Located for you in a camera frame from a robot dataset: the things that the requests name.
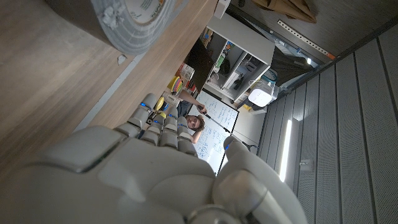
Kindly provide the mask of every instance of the whiteboard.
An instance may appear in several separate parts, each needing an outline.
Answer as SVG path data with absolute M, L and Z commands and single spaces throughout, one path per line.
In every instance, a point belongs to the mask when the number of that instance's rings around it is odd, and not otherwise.
M 217 100 L 205 91 L 199 93 L 197 101 L 206 106 L 207 113 L 211 118 L 232 133 L 239 113 L 237 110 Z
M 208 93 L 201 91 L 197 96 L 197 100 L 206 106 L 207 112 L 211 118 L 219 122 L 220 124 L 228 125 L 228 130 L 233 131 L 236 118 L 238 113 L 236 110 L 230 108 L 228 105 L 212 97 Z M 196 106 L 192 106 L 188 113 L 189 115 L 200 115 Z M 205 119 L 205 129 L 202 131 L 200 138 L 196 144 L 194 144 L 195 149 L 198 153 L 198 158 L 203 159 L 213 169 L 215 174 L 223 161 L 223 166 L 227 163 L 226 156 L 224 157 L 224 140 L 231 134 L 226 132 L 222 127 L 216 124 L 214 121 L 210 120 L 206 116 Z

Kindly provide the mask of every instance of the wooden table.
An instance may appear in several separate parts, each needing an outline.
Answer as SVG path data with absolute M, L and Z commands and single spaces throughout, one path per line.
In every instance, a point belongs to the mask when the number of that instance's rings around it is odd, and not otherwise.
M 113 128 L 146 94 L 160 96 L 216 3 L 190 0 L 90 125 Z M 0 18 L 2 179 L 18 160 L 68 136 L 134 56 L 118 65 L 120 52 L 65 21 L 42 0 L 0 0 Z

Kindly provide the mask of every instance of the fluorescent light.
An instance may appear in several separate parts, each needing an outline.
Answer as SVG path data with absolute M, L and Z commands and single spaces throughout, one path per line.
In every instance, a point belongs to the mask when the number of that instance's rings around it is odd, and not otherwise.
M 290 146 L 290 135 L 292 134 L 292 121 L 287 121 L 286 134 L 285 134 L 285 143 L 284 143 L 284 151 L 282 153 L 282 163 L 280 164 L 279 171 L 279 179 L 282 182 L 285 182 L 286 178 L 286 170 L 287 170 L 287 156 L 289 155 L 289 146 Z

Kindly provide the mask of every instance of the tape roll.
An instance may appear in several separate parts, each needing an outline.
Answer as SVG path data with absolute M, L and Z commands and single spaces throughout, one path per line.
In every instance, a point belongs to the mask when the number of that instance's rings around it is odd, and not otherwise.
M 66 20 L 129 55 L 144 53 L 159 38 L 176 2 L 176 0 L 46 1 Z M 137 13 L 142 10 L 144 10 L 143 16 L 137 18 Z

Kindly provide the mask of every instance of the person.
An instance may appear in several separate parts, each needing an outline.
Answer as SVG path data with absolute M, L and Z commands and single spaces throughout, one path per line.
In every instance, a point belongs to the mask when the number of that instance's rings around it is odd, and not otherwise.
M 205 105 L 201 104 L 185 90 L 182 90 L 178 97 L 182 100 L 177 107 L 178 117 L 185 117 L 185 119 L 187 120 L 188 128 L 195 132 L 193 135 L 191 135 L 191 141 L 192 143 L 196 144 L 200 138 L 201 132 L 205 128 L 205 120 L 202 115 L 188 115 L 188 110 L 191 105 L 195 105 L 199 113 L 206 114 L 207 109 Z

